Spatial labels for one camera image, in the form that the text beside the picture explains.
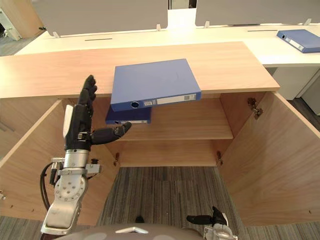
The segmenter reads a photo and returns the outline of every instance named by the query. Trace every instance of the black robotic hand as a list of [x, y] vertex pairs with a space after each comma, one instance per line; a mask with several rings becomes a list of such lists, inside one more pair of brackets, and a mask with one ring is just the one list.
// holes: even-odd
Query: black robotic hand
[[64, 116], [63, 136], [65, 150], [91, 149], [91, 145], [107, 144], [121, 138], [131, 127], [127, 122], [113, 128], [100, 128], [91, 132], [93, 101], [96, 98], [96, 80], [90, 75], [84, 82], [77, 104], [67, 106]]

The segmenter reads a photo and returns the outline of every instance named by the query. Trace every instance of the robotic arm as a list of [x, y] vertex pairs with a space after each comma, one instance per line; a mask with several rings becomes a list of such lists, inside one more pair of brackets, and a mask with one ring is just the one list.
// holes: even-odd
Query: robotic arm
[[[65, 157], [53, 158], [50, 181], [58, 173], [54, 184], [54, 201], [44, 219], [41, 239], [54, 239], [69, 234], [76, 225], [81, 202], [88, 188], [86, 165], [92, 145], [107, 144], [121, 138], [131, 127], [127, 122], [114, 128], [91, 132], [93, 101], [97, 86], [90, 75], [83, 85], [75, 106], [67, 105], [63, 123]], [[58, 163], [63, 169], [57, 171]]]

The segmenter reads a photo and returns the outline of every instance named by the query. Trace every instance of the blue file folder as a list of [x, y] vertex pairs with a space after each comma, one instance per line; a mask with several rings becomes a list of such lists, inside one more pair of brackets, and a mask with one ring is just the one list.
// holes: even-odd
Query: blue file folder
[[111, 96], [115, 112], [201, 99], [186, 59], [117, 66]]

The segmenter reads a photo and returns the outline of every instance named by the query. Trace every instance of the wooden countertop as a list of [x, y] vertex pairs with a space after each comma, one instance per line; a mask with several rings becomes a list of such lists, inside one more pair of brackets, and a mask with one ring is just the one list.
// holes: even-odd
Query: wooden countertop
[[94, 75], [98, 96], [112, 93], [115, 66], [186, 58], [203, 94], [275, 91], [243, 42], [87, 49], [0, 57], [0, 98], [79, 95]]

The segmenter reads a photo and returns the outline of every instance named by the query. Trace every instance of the floor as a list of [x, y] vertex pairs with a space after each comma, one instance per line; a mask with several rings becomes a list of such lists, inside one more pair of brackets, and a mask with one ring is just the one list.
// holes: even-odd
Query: floor
[[[0, 38], [0, 56], [17, 53], [34, 38], [13, 41]], [[319, 131], [316, 116], [302, 98], [289, 101]], [[98, 226], [133, 223], [142, 215], [147, 223], [176, 227], [201, 226], [187, 222], [187, 215], [209, 215], [215, 205], [225, 212], [231, 229], [241, 240], [317, 240], [320, 222], [244, 227], [219, 172], [214, 167], [128, 167], [121, 168], [106, 201]], [[0, 216], [0, 239], [39, 239], [41, 222]], [[88, 226], [77, 226], [76, 231]]]
[[37, 37], [23, 38], [19, 41], [12, 40], [10, 37], [0, 37], [0, 57], [14, 55], [31, 43]]
[[318, 131], [320, 131], [320, 116], [317, 116], [306, 102], [301, 98], [288, 101], [297, 109]]

